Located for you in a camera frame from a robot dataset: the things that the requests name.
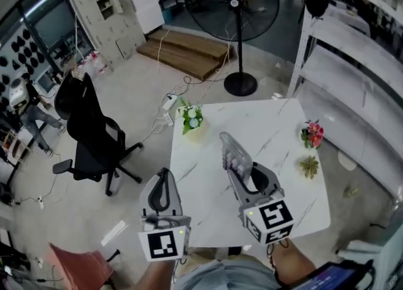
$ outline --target pink chair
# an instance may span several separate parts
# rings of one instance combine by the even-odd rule
[[[51,243],[49,246],[51,251],[47,260],[59,270],[68,289],[99,290],[108,284],[116,290],[110,278],[113,269],[108,262],[120,254],[119,250],[105,260],[99,251],[79,254],[62,250]]]

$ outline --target flower pot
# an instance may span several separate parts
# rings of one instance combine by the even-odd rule
[[[207,120],[203,119],[201,125],[198,128],[189,130],[185,134],[185,137],[192,142],[200,143],[200,142],[202,142],[204,136],[206,135],[208,127],[209,127],[209,125],[208,125]]]

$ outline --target fluorescent light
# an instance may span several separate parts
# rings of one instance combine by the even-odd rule
[[[39,2],[37,2],[35,5],[33,5],[33,7],[26,12],[25,17],[28,17],[29,15],[31,15],[36,9],[38,9],[39,6],[41,6],[45,1],[47,0],[39,0]]]

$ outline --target office chair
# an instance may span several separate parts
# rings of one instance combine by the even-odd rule
[[[99,182],[103,174],[108,174],[105,194],[112,196],[110,186],[112,177],[119,177],[116,169],[141,183],[142,179],[120,164],[142,143],[130,148],[125,146],[126,135],[118,124],[104,116],[96,97],[91,78],[85,74],[84,79],[68,73],[55,98],[55,110],[62,119],[67,120],[67,132],[77,141],[76,161],[72,159],[53,166],[54,174],[70,172],[77,181],[91,179]]]

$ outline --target wooden step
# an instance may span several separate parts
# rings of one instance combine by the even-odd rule
[[[161,38],[163,38],[166,33],[167,30],[157,30],[149,35],[149,39],[160,43]],[[185,50],[197,52],[199,55],[214,59],[221,63],[224,61],[228,49],[228,46],[224,43],[195,35],[178,33],[177,31],[170,31],[162,42],[172,44]]]
[[[148,41],[140,46],[138,53],[157,60],[159,42]],[[159,61],[169,65],[177,70],[189,74],[197,79],[204,81],[218,69],[221,64],[219,61],[208,59],[198,55],[195,52],[179,48],[177,46],[162,42],[159,53]]]

